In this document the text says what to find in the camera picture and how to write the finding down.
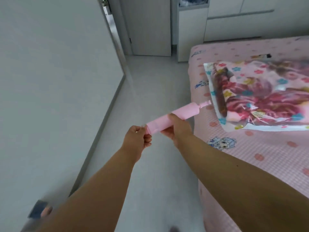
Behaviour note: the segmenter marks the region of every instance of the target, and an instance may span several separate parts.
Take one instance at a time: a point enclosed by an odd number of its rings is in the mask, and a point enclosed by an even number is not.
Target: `white floor tile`
[[[103,130],[83,182],[118,150],[131,125],[145,124],[190,103],[187,63],[174,57],[126,57],[133,79],[126,79]],[[117,232],[204,231],[197,178],[173,143],[153,136],[133,169]]]

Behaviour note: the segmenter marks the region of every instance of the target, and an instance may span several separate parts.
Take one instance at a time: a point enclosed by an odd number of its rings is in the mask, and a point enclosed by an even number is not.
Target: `pink fabric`
[[[214,63],[213,84],[226,121],[245,126],[308,124],[307,61]]]
[[[195,46],[191,50],[188,70],[192,101],[200,103],[210,99],[207,82],[201,83],[205,75],[203,63],[217,60],[231,62],[250,60],[252,56],[259,54],[272,54],[275,60],[287,58],[287,56],[306,58],[306,55],[309,55],[309,44],[307,38],[303,37]],[[222,151],[271,173],[309,197],[309,142],[305,132],[274,133],[239,129],[227,133],[220,126],[212,106],[201,109],[195,116],[194,134],[196,136],[205,142],[215,140],[214,145],[219,146]],[[229,140],[233,145],[225,148],[222,145],[223,140]],[[207,232],[240,231],[200,182],[199,193]]]

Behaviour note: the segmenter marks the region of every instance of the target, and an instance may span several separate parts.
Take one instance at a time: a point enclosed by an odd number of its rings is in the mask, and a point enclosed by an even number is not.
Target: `forearm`
[[[308,199],[281,180],[193,135],[181,140],[178,148],[243,232],[309,231]]]
[[[116,152],[39,231],[114,231],[134,163],[128,153]]]

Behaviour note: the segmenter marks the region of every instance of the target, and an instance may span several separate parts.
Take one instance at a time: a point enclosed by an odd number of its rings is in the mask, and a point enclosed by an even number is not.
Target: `pink hand pump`
[[[178,116],[182,120],[186,120],[192,116],[197,115],[200,112],[200,108],[205,107],[211,104],[211,101],[202,102],[199,105],[196,103],[190,103],[185,105],[172,113]],[[159,131],[162,131],[170,126],[172,126],[172,121],[168,118],[168,115],[164,115],[159,117],[158,119],[147,123],[147,131],[146,134],[155,134]]]

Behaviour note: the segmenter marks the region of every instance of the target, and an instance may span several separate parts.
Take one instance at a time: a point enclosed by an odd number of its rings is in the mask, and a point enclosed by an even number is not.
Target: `pink bed sheet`
[[[192,101],[200,103],[210,99],[203,63],[250,60],[266,54],[271,54],[275,60],[308,59],[309,38],[224,42],[193,47],[188,69]],[[309,142],[306,132],[276,132],[274,135],[274,132],[239,129],[227,133],[220,126],[211,105],[201,109],[199,115],[195,116],[196,136],[209,143],[224,139],[230,145],[228,149],[222,148],[222,151],[269,172],[309,197]],[[199,193],[207,232],[240,231],[201,182]]]

